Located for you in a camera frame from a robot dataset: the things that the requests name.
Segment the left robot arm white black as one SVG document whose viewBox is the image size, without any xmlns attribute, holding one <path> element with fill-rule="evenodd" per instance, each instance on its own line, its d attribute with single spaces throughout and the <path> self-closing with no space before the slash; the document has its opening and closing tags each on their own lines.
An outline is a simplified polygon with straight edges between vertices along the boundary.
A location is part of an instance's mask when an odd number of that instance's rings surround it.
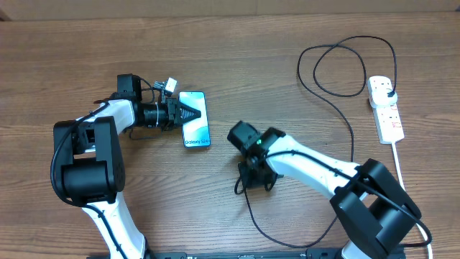
<svg viewBox="0 0 460 259">
<path fill-rule="evenodd" d="M 132 73 L 117 77 L 117 90 L 84 117 L 57 122 L 50 182 L 57 197 L 81 208 L 97 226 L 108 258 L 154 258 L 124 199 L 126 182 L 119 135 L 135 127 L 169 131 L 201 119 L 204 111 L 173 96 L 177 82 L 148 84 L 159 97 L 142 100 L 145 79 Z"/>
</svg>

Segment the Galaxy smartphone with teal screen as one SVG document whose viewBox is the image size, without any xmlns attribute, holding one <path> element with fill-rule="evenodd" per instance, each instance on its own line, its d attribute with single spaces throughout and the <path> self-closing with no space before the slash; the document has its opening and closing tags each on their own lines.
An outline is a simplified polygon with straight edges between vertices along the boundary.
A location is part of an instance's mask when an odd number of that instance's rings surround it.
<svg viewBox="0 0 460 259">
<path fill-rule="evenodd" d="M 208 126 L 205 94 L 202 91 L 179 93 L 183 143 L 186 148 L 209 147 L 211 135 Z"/>
</svg>

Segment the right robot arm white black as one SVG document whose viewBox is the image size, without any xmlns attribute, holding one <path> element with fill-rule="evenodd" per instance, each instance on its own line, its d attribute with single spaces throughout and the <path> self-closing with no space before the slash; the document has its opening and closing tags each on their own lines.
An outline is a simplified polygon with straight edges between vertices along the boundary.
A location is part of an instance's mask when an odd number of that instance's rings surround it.
<svg viewBox="0 0 460 259">
<path fill-rule="evenodd" d="M 420 223 L 419 208 L 377 160 L 362 165 L 337 160 L 279 129 L 260 132 L 243 121 L 230 129 L 227 139 L 243 157 L 238 164 L 243 189 L 270 191 L 287 176 L 329 200 L 349 237 L 338 258 L 391 258 Z"/>
</svg>

